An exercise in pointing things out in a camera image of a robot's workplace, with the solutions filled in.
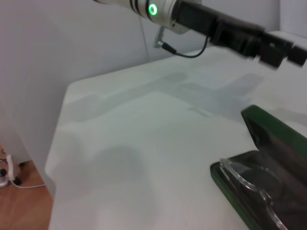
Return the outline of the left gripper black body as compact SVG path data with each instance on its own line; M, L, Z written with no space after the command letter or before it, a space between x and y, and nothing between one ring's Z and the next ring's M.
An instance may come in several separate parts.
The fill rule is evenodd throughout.
M245 57L265 57L266 45L262 40L265 30L261 26L245 22L201 4L183 0L175 6L174 19L178 24L206 36L203 48L198 54L188 56L177 53L180 57L199 57L208 42L229 48Z

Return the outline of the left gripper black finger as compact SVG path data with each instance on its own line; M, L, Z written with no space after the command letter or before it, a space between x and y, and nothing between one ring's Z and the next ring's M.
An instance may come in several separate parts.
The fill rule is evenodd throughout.
M279 68L282 61L288 57L288 52L292 49L293 42L262 32L259 35L257 55L259 62L269 65L272 68Z
M287 41L287 45L287 61L298 66L304 66L307 60L307 50L289 41Z

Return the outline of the green glasses case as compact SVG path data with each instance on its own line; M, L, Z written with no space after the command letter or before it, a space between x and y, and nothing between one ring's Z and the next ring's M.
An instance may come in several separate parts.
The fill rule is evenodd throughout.
M242 177L269 193L272 209L288 230L307 230L307 138L256 105L241 115L256 150L227 159L235 161L232 167ZM229 181L219 161L211 165L211 177L249 230L279 230L259 194L224 170Z

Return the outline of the clear white glasses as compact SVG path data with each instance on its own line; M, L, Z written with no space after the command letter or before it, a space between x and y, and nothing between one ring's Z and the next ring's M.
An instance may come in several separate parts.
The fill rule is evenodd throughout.
M227 170L240 184L242 184L245 188L250 191L253 191L259 194L261 201L265 204L266 212L274 224L278 227L279 230L288 230L288 228L282 223L277 214L272 209L272 197L269 193L262 187L256 186L249 181L247 181L244 177L242 177L233 167L232 164L235 161L231 161L230 159L220 159L220 169L225 175L225 177L230 181L227 173L224 170Z

